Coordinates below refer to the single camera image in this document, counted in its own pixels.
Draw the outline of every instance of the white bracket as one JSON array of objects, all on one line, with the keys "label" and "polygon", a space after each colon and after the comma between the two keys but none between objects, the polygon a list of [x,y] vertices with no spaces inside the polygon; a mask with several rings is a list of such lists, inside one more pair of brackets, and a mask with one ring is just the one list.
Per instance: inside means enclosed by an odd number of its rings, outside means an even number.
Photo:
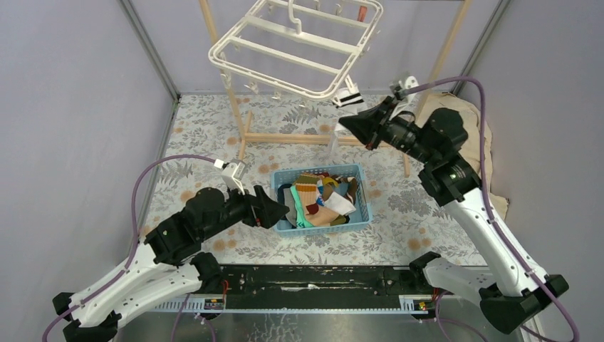
[{"label": "white bracket", "polygon": [[241,183],[241,178],[246,171],[246,164],[241,160],[231,160],[222,171],[222,181],[231,190],[238,189],[242,194],[245,194],[244,186]]},{"label": "white bracket", "polygon": [[[398,85],[403,89],[411,89],[411,88],[417,87],[419,85],[419,83],[417,82],[417,79],[415,77],[408,76],[404,82],[402,80],[398,81]],[[411,95],[405,96],[405,98],[403,98],[397,104],[396,108],[392,111],[392,114],[390,115],[390,120],[392,120],[394,117],[399,115],[402,111],[407,110],[407,108],[409,107],[409,105],[411,104],[413,99],[415,98],[415,95],[416,94],[411,94]]]}]

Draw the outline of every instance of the white wall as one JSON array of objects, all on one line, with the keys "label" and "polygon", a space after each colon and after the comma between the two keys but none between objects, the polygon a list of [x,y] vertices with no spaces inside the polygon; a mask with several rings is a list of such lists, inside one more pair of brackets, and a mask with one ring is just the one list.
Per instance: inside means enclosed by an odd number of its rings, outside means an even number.
[{"label": "white wall", "polygon": [[[604,2],[513,2],[473,76],[484,83],[493,130],[493,189],[511,198],[519,241],[570,290],[561,298],[582,333],[602,340],[604,274]],[[478,103],[472,85],[464,96]],[[570,329],[551,307],[547,337]]]},{"label": "white wall", "polygon": [[0,46],[0,341],[40,341],[125,257],[172,100],[115,0],[0,1]]},{"label": "white wall", "polygon": [[[219,35],[227,32],[254,2],[210,0]],[[322,0],[321,6],[330,8],[335,2]],[[498,2],[473,2],[444,65],[443,77],[455,76],[462,71]],[[134,0],[133,3],[180,92],[224,91],[218,70],[207,58],[211,43],[197,0]],[[312,6],[313,2],[298,0],[296,3]],[[385,13],[379,26],[381,33],[372,40],[370,52],[358,61],[351,73],[363,90],[387,90],[396,72],[409,71],[420,80],[426,79],[459,4],[458,1],[406,0],[382,0],[382,3]],[[254,60],[254,65],[261,63],[260,58]],[[288,73],[289,69],[278,71],[279,76]],[[305,75],[297,73],[296,77],[304,78]],[[236,80],[234,87],[237,91],[246,90],[244,81]],[[312,88],[320,88],[312,80],[309,82]]]}]

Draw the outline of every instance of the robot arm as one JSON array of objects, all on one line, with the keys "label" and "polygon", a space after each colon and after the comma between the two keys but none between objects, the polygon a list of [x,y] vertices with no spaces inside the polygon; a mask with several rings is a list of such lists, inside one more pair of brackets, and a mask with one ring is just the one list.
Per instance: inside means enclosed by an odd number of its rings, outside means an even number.
[{"label": "robot arm", "polygon": [[423,163],[424,169],[419,174],[422,186],[461,224],[493,276],[454,265],[434,252],[421,256],[410,267],[427,286],[451,291],[474,303],[495,328],[511,333],[551,303],[531,274],[556,297],[568,290],[568,284],[560,275],[547,274],[522,248],[496,212],[495,220],[503,235],[526,258],[532,268],[530,272],[524,271],[494,230],[481,196],[480,179],[459,155],[468,136],[459,113],[447,108],[437,109],[420,128],[394,113],[403,99],[400,94],[404,92],[398,86],[393,93],[396,98],[388,97],[374,108],[341,118],[340,124],[369,150],[384,141]]},{"label": "robot arm", "polygon": [[[181,212],[139,240],[130,267],[126,269],[124,261],[87,289],[61,293],[53,299],[59,315],[78,306],[66,317],[70,321],[63,329],[67,342],[109,341],[119,328],[168,299],[217,291],[221,288],[221,268],[210,253],[200,253],[202,242],[238,222],[270,228],[289,211],[259,185],[254,186],[256,196],[244,190],[240,180],[243,162],[218,161],[216,166],[223,169],[227,199],[218,189],[201,189]],[[117,281],[82,304],[85,297],[107,286],[124,270]]]}]

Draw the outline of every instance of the white clothespin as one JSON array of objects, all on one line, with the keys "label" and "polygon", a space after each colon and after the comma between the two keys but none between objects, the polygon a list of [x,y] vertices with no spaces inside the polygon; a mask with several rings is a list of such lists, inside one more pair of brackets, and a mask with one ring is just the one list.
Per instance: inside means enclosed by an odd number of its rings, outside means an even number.
[{"label": "white clothespin", "polygon": [[249,84],[245,84],[244,87],[251,90],[252,93],[258,94],[258,84],[254,81],[250,81]]}]

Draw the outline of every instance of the hook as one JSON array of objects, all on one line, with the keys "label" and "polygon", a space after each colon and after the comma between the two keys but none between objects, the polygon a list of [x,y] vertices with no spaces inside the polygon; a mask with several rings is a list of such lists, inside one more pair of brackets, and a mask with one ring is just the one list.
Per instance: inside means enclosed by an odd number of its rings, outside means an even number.
[{"label": "hook", "polygon": [[302,33],[302,20],[293,16],[293,0],[289,0],[287,4],[287,15],[289,16],[289,21],[296,25],[296,32],[298,34]]},{"label": "hook", "polygon": [[342,13],[342,4],[335,4],[335,15],[339,16]]},{"label": "hook", "polygon": [[258,84],[254,81],[250,81],[249,84],[244,84],[244,87],[248,88],[254,94],[258,94]]}]

